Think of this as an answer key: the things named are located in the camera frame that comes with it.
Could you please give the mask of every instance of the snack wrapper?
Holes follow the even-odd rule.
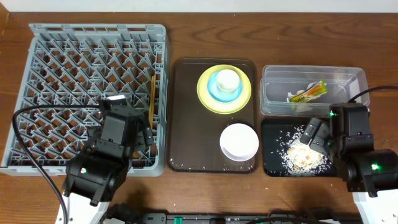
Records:
[[[291,92],[287,93],[287,102],[289,103],[306,103],[320,97],[322,94],[328,93],[324,80],[310,83],[306,90],[300,90],[296,95]]]

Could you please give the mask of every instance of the clear plastic container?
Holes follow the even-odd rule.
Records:
[[[287,93],[293,95],[306,90],[308,84],[324,80],[328,93],[308,103],[288,103]],[[262,71],[260,84],[261,112],[274,116],[327,117],[329,105],[344,103],[368,89],[366,75],[361,68],[267,65]],[[369,95],[360,96],[358,103],[368,106]]]

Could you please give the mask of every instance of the yellow plate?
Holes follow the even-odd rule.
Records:
[[[211,97],[207,89],[207,83],[211,75],[214,74],[215,72],[224,69],[230,69],[232,71],[235,71],[239,75],[243,83],[243,89],[241,95],[236,100],[229,103],[222,103],[215,100],[213,97]],[[246,74],[242,70],[236,68],[235,66],[215,65],[213,67],[208,68],[200,76],[197,85],[197,93],[201,103],[210,111],[219,114],[230,114],[239,111],[248,103],[251,96],[251,84]]]

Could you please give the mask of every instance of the black tray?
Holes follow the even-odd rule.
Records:
[[[287,142],[291,137],[286,136],[290,133],[293,136],[297,132],[295,128],[305,129],[306,125],[310,121],[310,118],[267,118],[261,123],[261,140],[262,140],[262,158],[264,171],[271,177],[300,177],[308,175],[292,175],[288,173],[287,168],[282,165],[284,161],[282,156],[279,154],[281,149],[286,152],[289,147],[286,145],[280,146],[280,141]],[[326,170],[319,172],[315,175],[316,177],[335,177],[336,170],[329,164]]]
[[[250,100],[236,113],[211,112],[198,98],[200,75],[219,64],[240,68],[251,82]],[[230,124],[248,124],[257,132],[256,75],[255,66],[248,60],[183,58],[175,63],[167,102],[166,162],[172,170],[248,174],[257,169],[259,153],[248,161],[236,162],[228,159],[220,149],[221,132]]]

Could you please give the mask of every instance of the brown tray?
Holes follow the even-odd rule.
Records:
[[[250,100],[236,113],[211,112],[198,98],[200,75],[219,64],[240,68],[251,82]],[[167,102],[166,162],[172,170],[248,174],[257,169],[259,152],[248,161],[236,162],[228,159],[220,149],[221,133],[230,124],[244,123],[257,132],[256,75],[256,68],[249,60],[183,58],[175,63]]]

